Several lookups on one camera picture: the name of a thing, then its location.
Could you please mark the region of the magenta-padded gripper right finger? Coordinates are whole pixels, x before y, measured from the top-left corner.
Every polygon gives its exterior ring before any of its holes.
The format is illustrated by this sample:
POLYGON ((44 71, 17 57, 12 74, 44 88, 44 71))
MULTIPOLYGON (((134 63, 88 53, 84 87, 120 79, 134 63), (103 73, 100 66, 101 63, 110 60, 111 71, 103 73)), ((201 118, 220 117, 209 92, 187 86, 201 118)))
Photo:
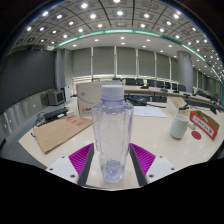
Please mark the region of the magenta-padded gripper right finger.
POLYGON ((156 156, 136 144, 129 144, 129 153, 140 186, 150 184, 176 171, 166 157, 156 156))

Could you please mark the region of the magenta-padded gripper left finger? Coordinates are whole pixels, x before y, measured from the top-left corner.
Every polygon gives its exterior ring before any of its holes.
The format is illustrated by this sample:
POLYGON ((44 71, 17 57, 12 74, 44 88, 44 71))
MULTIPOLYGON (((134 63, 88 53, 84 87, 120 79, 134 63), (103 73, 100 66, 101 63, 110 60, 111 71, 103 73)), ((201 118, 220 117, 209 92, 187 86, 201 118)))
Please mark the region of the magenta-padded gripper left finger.
POLYGON ((47 171, 74 184, 85 186, 94 155, 94 144, 88 144, 69 156, 59 157, 47 171))

